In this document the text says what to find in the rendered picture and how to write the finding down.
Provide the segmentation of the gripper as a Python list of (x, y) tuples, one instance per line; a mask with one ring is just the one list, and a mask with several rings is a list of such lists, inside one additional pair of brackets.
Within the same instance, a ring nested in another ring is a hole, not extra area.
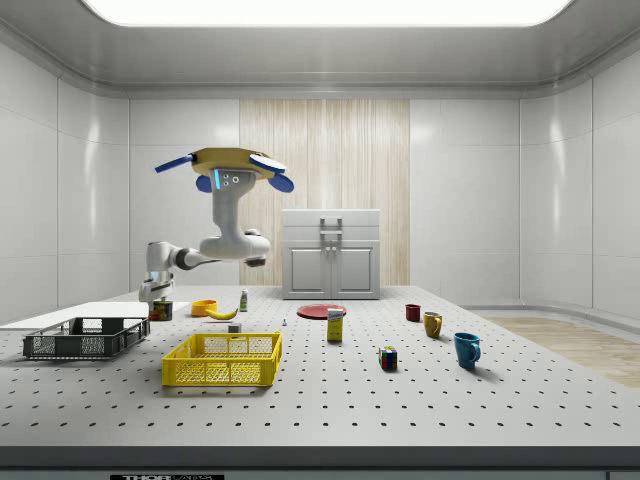
[(154, 301), (170, 295), (174, 289), (174, 278), (165, 280), (145, 280), (138, 291), (138, 299), (143, 303), (153, 303)]

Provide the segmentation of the dark grey basket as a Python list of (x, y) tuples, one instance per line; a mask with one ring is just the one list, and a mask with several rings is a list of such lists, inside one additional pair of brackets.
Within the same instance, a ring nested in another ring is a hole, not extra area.
[(149, 333), (144, 317), (74, 317), (26, 335), (23, 355), (31, 360), (113, 358)]

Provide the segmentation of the white board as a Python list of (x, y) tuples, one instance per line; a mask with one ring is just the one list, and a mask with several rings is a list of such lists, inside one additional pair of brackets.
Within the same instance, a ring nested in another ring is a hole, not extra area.
[(148, 305), (141, 302), (89, 302), (38, 315), (32, 318), (1, 325), (0, 330), (29, 330), (34, 331), (75, 318), (103, 318), (123, 317), (145, 318)]

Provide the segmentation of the yellow basket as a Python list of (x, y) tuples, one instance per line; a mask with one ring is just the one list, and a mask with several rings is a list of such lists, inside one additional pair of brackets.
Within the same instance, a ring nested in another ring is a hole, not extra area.
[(269, 386), (282, 356), (282, 334), (197, 333), (162, 359), (167, 386)]

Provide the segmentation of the drone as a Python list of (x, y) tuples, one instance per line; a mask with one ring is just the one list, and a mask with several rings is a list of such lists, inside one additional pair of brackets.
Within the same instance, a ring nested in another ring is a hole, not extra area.
[(155, 168), (157, 173), (190, 164), (198, 174), (196, 186), (201, 192), (211, 193), (238, 183), (232, 179), (230, 170), (250, 170), (257, 179), (267, 179), (269, 184), (285, 193), (294, 190), (294, 183), (284, 175), (286, 167), (266, 153), (242, 148), (204, 148), (184, 157), (169, 161)]

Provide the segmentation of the red plate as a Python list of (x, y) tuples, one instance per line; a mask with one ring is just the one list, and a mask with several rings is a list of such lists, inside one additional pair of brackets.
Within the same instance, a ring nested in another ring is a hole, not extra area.
[(327, 320), (330, 310), (341, 310), (345, 316), (347, 309), (344, 306), (336, 304), (308, 304), (297, 309), (297, 315), (301, 318), (311, 320)]

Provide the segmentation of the white cabinet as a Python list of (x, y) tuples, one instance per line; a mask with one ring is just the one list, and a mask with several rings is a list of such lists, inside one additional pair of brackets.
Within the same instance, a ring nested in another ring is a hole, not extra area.
[(286, 299), (377, 299), (378, 209), (282, 211)]

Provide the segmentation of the yellow and white box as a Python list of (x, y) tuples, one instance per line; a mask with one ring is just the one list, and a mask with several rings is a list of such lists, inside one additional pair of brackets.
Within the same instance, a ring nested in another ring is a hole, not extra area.
[(327, 309), (327, 340), (341, 342), (345, 309), (342, 306), (329, 306)]

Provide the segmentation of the blue mug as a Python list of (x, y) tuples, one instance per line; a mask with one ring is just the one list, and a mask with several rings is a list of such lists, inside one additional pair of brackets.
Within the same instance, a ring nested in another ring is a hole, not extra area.
[(454, 335), (454, 346), (459, 366), (467, 370), (474, 369), (481, 357), (479, 337), (471, 333), (458, 332)]

